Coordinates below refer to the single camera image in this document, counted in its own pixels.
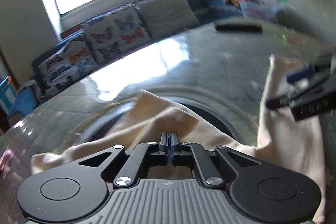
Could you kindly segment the cream beige garment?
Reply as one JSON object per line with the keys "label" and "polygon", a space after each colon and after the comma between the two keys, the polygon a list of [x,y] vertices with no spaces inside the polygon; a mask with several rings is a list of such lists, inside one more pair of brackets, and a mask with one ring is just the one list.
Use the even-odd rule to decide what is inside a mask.
{"label": "cream beige garment", "polygon": [[36,174],[83,158],[115,144],[127,149],[159,141],[161,134],[176,132],[181,141],[201,144],[205,149],[226,145],[258,159],[304,174],[314,180],[322,193],[326,191],[325,154],[318,118],[296,122],[289,109],[270,111],[266,100],[288,85],[287,73],[302,67],[298,59],[271,55],[259,112],[257,145],[243,145],[215,128],[188,108],[154,94],[141,91],[135,106],[101,139],[75,145],[60,155],[36,154],[31,159],[31,172]]}

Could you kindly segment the black remote control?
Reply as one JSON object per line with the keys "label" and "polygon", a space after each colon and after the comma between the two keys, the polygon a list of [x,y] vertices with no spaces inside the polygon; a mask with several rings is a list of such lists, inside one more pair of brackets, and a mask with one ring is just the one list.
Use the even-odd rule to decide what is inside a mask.
{"label": "black remote control", "polygon": [[263,32],[262,25],[258,23],[218,22],[214,24],[214,28],[218,32],[244,32],[257,34]]}

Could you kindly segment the grey quilted star tablecloth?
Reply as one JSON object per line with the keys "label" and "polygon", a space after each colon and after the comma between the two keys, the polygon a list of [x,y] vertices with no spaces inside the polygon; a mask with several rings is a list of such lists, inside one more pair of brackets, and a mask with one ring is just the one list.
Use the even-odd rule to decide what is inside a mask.
{"label": "grey quilted star tablecloth", "polygon": [[289,27],[262,27],[262,34],[234,34],[207,24],[161,40],[80,80],[16,122],[1,136],[1,150],[15,154],[1,178],[1,223],[23,222],[16,194],[31,174],[33,155],[62,153],[104,136],[141,90],[193,110],[204,107],[237,140],[255,145],[270,55],[307,63],[331,48]]}

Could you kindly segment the dark blue sofa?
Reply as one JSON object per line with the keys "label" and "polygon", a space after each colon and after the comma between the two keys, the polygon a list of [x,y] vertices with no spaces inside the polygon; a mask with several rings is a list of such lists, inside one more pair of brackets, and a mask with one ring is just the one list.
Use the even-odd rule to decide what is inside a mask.
{"label": "dark blue sofa", "polygon": [[[197,19],[199,20],[199,24],[197,26],[194,27],[187,27],[181,31],[178,31],[176,33],[173,33],[170,36],[173,36],[179,32],[183,32],[185,30],[189,30],[195,27],[199,27],[217,20],[222,20],[224,18],[228,18],[230,16],[238,16],[241,15],[241,11],[239,8],[237,8],[234,5],[226,5],[223,1],[221,0],[187,0],[192,11],[194,12],[195,16],[197,17]],[[13,104],[13,106],[11,107],[9,113],[7,114],[7,119],[10,121],[11,124],[14,124],[14,118],[18,118],[18,119],[22,119],[23,117],[25,117],[26,115],[30,114],[35,108],[37,108],[39,105],[45,103],[46,101],[48,101],[50,98],[45,94],[45,89],[43,86],[43,82],[42,82],[42,77],[38,71],[38,65],[44,61],[47,57],[51,56],[53,53],[55,53],[56,51],[58,51],[65,43],[68,39],[72,38],[72,36],[75,36],[77,34],[83,33],[85,36],[85,32],[82,28],[82,24],[80,26],[80,28],[78,30],[76,30],[76,32],[70,34],[69,36],[67,36],[66,38],[64,38],[63,40],[61,40],[58,44],[56,44],[56,46],[52,47],[51,49],[49,49],[48,51],[46,51],[45,53],[43,53],[42,55],[40,55],[39,57],[37,57],[33,62],[32,62],[32,67],[33,67],[33,71],[35,72],[34,76],[31,77],[26,83],[24,83],[17,91],[17,96],[16,96],[16,100]],[[89,43],[87,42],[87,39],[85,39],[87,46],[89,47],[89,50],[94,58],[94,60],[96,61],[96,63],[98,63],[98,69],[100,69],[102,66],[106,65],[107,63],[111,63],[112,61],[116,61],[122,57],[124,57],[125,55],[128,55],[131,52],[134,52],[136,50],[139,50],[140,48],[142,48],[143,46],[147,46],[148,44],[151,44],[159,39],[164,39],[170,36],[165,36],[162,38],[153,38],[151,36],[151,41],[147,42],[144,45],[141,45],[131,51],[128,51],[120,56],[116,56],[116,58],[114,58],[111,61],[107,61],[104,63],[98,63],[96,61],[96,57],[93,54],[92,48],[89,45]]]}

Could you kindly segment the butterfly print cushion right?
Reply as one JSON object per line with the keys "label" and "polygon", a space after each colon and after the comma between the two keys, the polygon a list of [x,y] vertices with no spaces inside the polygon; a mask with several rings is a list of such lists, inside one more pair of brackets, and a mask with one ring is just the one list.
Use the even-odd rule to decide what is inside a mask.
{"label": "butterfly print cushion right", "polygon": [[138,7],[128,3],[82,24],[98,63],[111,61],[151,41]]}

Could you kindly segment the butterfly print cushion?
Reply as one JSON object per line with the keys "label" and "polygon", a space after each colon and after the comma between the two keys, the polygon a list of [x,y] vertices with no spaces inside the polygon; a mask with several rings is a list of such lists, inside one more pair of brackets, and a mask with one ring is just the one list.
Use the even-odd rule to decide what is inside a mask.
{"label": "butterfly print cushion", "polygon": [[53,97],[98,68],[83,33],[72,36],[38,65],[45,94]]}
{"label": "butterfly print cushion", "polygon": [[138,7],[128,3],[82,24],[98,63],[111,61],[151,41]]}

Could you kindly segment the butterfly print cushion left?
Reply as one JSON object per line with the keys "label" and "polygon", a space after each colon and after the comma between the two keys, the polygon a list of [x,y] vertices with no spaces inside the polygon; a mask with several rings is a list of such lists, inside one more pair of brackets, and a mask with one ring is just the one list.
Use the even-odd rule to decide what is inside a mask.
{"label": "butterfly print cushion left", "polygon": [[45,94],[53,97],[98,68],[83,33],[72,36],[38,65]]}

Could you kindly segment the plain beige cushion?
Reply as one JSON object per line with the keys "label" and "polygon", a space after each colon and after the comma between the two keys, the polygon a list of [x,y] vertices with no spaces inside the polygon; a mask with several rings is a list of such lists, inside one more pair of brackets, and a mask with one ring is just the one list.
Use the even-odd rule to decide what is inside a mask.
{"label": "plain beige cushion", "polygon": [[138,2],[137,7],[155,39],[199,24],[187,0],[147,0]]}

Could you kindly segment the blue plastic cabinet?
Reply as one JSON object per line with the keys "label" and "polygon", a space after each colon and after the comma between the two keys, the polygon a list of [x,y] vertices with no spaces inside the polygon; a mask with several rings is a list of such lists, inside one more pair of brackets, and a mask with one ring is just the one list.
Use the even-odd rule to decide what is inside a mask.
{"label": "blue plastic cabinet", "polygon": [[16,91],[12,87],[12,79],[10,76],[7,76],[1,82],[1,93],[0,93],[0,104],[2,110],[8,114],[11,107],[13,106],[16,100]]}

